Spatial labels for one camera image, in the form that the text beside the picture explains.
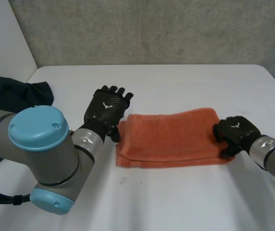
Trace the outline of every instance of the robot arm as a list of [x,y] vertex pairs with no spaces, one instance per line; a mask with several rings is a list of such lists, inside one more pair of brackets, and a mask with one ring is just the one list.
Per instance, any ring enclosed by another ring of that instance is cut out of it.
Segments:
[[132,93],[103,86],[94,93],[84,124],[69,134],[63,114],[50,106],[18,114],[0,111],[0,157],[27,165],[38,184],[30,194],[36,206],[58,215],[75,203],[104,144],[105,136],[120,140],[117,124]]
[[263,170],[275,177],[275,139],[262,135],[242,116],[221,120],[213,127],[218,142],[226,141],[228,147],[221,152],[222,158],[231,158],[246,151]]

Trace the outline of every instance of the white table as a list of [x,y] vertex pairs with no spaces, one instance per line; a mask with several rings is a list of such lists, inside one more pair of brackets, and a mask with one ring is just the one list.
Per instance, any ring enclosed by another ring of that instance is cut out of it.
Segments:
[[[103,84],[134,93],[128,114],[173,114],[212,107],[220,118],[241,115],[275,138],[275,80],[257,65],[48,66],[53,106],[77,129]],[[0,192],[27,194],[27,167],[0,163]],[[76,204],[58,216],[31,203],[0,205],[0,231],[275,231],[275,178],[247,154],[224,166],[170,169],[115,166],[107,139]]]

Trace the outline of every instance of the gray concrete wall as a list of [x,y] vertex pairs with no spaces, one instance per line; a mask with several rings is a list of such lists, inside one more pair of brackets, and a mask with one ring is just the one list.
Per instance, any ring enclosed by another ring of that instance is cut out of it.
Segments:
[[39,67],[260,64],[275,77],[275,0],[9,0]]

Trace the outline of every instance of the folded towel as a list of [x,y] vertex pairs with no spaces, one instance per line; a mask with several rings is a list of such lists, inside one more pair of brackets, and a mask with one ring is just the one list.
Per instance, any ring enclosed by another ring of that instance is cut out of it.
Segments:
[[129,115],[118,126],[122,140],[116,149],[121,167],[184,167],[225,164],[213,125],[219,122],[212,108],[173,115]]

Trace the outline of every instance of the logo on robotic hand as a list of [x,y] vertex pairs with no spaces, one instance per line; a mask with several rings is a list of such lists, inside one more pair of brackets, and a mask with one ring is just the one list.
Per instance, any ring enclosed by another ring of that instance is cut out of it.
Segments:
[[240,126],[240,123],[238,122],[237,125],[231,126],[231,127],[232,127],[232,128],[239,128],[239,126]]
[[103,106],[105,107],[105,109],[110,108],[110,107],[113,107],[113,105],[111,105],[111,106],[107,106],[107,105],[105,105],[105,103],[104,103],[104,102],[103,102]]

